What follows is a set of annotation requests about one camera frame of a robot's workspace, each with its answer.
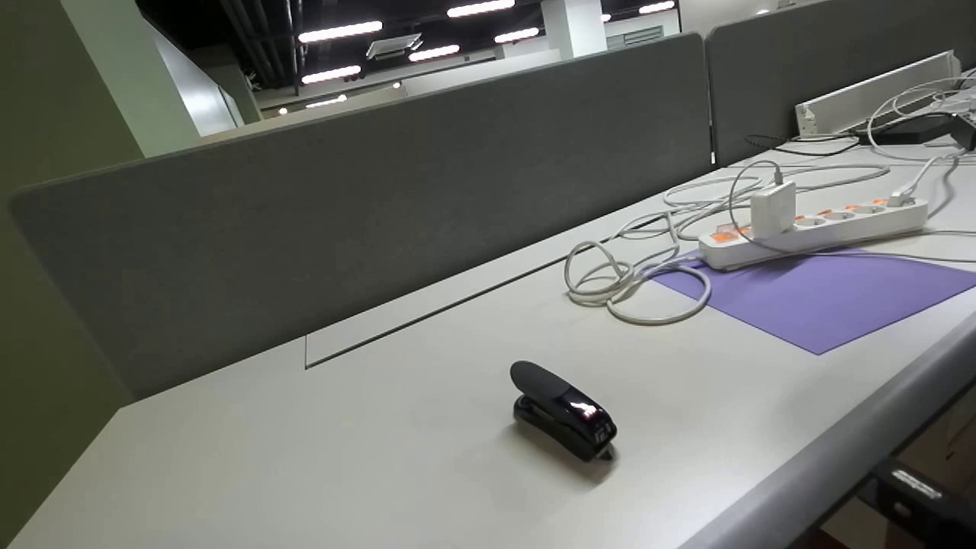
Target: desk surface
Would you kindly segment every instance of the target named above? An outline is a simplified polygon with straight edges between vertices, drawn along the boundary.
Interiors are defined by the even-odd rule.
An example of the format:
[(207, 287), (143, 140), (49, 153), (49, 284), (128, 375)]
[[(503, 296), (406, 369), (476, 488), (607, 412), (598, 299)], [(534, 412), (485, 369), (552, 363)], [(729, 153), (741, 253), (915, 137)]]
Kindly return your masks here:
[[(830, 162), (891, 165), (866, 149)], [(915, 171), (900, 165), (888, 180), (802, 201), (869, 198)], [(964, 210), (973, 177), (967, 159), (955, 204), (933, 226), (976, 229)], [(811, 470), (830, 494), (851, 488), (863, 470), (848, 461), (891, 451), (976, 378), (952, 354), (973, 332), (976, 293), (811, 357), (717, 311), (662, 329), (616, 323), (570, 305), (558, 265), (305, 372), (342, 345), (543, 265), (656, 204), (122, 409), (12, 546), (735, 546), (763, 534), (772, 503), (817, 512), (799, 509), (817, 500), (799, 497)], [(939, 235), (881, 250), (976, 256), (976, 241)], [(665, 290), (653, 299), (680, 305)], [(619, 424), (619, 458), (580, 467), (522, 433), (512, 360), (552, 366), (601, 400)], [(909, 406), (912, 418), (891, 421), (891, 406)]]

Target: desk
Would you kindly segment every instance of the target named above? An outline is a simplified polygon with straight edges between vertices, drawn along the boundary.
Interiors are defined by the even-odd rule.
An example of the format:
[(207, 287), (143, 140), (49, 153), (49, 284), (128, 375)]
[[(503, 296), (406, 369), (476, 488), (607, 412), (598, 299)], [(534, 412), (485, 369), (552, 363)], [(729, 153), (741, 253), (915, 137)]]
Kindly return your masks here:
[[(866, 149), (830, 162), (878, 165)], [(912, 174), (900, 165), (805, 201), (869, 198)], [(967, 159), (958, 201), (933, 226), (976, 229), (973, 177)], [(616, 323), (570, 305), (561, 268), (305, 372), (342, 342), (549, 262), (656, 204), (122, 409), (12, 546), (781, 546), (976, 378), (964, 360), (976, 293), (811, 357), (717, 311), (662, 329)], [(973, 238), (881, 247), (976, 256)], [(616, 464), (576, 467), (512, 424), (506, 369), (522, 357), (613, 412)]]

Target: desk divider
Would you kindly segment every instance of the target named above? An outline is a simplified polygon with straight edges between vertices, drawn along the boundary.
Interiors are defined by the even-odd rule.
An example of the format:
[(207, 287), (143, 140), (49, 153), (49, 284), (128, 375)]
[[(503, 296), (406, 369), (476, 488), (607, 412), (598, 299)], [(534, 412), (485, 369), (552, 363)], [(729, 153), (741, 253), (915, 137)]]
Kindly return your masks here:
[(976, 0), (827, 0), (717, 27), (708, 43), (720, 165), (799, 134), (793, 107), (955, 49), (976, 64)]
[(12, 210), (149, 397), (708, 171), (698, 37), (34, 189)]

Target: white power strip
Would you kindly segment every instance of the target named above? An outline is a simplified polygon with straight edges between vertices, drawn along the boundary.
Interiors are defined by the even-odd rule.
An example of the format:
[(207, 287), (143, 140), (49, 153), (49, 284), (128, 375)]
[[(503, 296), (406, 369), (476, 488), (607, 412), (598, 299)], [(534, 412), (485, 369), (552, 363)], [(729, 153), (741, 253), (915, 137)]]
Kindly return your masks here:
[(769, 238), (750, 238), (753, 229), (717, 226), (698, 238), (698, 250), (711, 268), (729, 271), (781, 256), (805, 256), (833, 247), (851, 247), (863, 241), (881, 241), (894, 235), (921, 232), (927, 220), (924, 201), (872, 198), (817, 214), (799, 214), (793, 229)]

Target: mouse pad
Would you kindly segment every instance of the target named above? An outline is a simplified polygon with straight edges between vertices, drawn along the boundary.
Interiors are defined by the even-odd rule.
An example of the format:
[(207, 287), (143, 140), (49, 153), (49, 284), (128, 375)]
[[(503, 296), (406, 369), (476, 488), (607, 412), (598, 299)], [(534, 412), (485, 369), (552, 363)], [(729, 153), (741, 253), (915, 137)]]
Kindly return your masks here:
[[(878, 253), (820, 253), (741, 271), (702, 271), (714, 284), (711, 308), (744, 320), (808, 354), (830, 354), (924, 308), (976, 287), (973, 271), (909, 262)], [(695, 299), (689, 275), (659, 284)]]

